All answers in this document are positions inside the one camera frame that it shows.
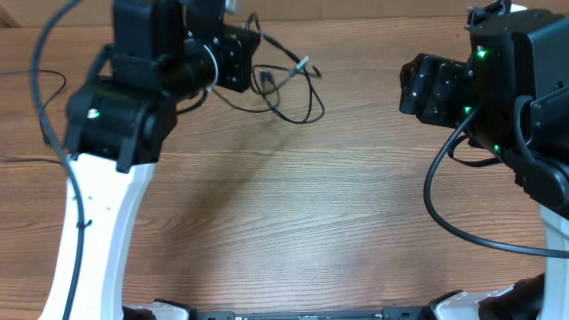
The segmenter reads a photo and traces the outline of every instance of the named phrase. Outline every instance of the green indicator light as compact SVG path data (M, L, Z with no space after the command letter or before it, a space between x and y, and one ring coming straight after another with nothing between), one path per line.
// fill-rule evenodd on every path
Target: green indicator light
M488 53L487 50L478 50L477 56L478 56L478 58L480 58L480 59L484 59L487 53Z

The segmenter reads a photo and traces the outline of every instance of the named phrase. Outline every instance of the wooden tabletop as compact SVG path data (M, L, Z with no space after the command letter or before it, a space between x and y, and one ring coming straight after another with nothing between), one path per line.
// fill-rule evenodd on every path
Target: wooden tabletop
M427 215L422 184L448 129L398 111L399 70L419 52L465 60L462 19L324 20L265 31L325 75L326 117L293 125L216 97L179 119L142 202L124 279L127 302L177 300L201 310L362 310L423 304L455 289L482 291L540 274L544 260L466 243ZM0 30L0 72L28 68L37 29ZM110 28L59 28L42 68L68 89L49 107L60 137L70 93ZM255 61L290 66L262 45ZM60 84L42 76L44 96ZM242 106L259 97L225 92ZM308 89L283 91L301 116ZM43 146L26 76L0 78L0 156L54 159ZM463 158L483 151L460 148ZM544 245L538 206L505 166L444 160L437 209L492 239ZM53 164L0 164L0 314L38 318L63 221L65 176Z

